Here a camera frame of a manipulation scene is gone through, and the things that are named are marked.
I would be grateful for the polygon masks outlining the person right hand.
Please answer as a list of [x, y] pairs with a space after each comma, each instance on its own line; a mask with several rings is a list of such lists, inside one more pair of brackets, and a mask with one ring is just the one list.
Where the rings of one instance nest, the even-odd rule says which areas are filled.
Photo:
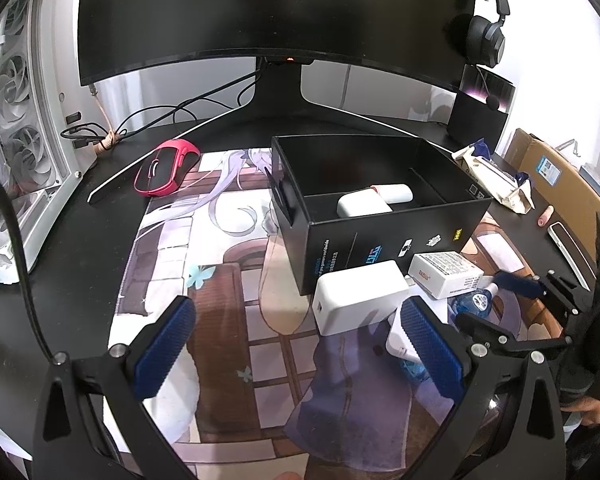
[[579, 413], [583, 426], [600, 425], [600, 400], [590, 396], [582, 396], [577, 402], [562, 406], [560, 409], [566, 413]]

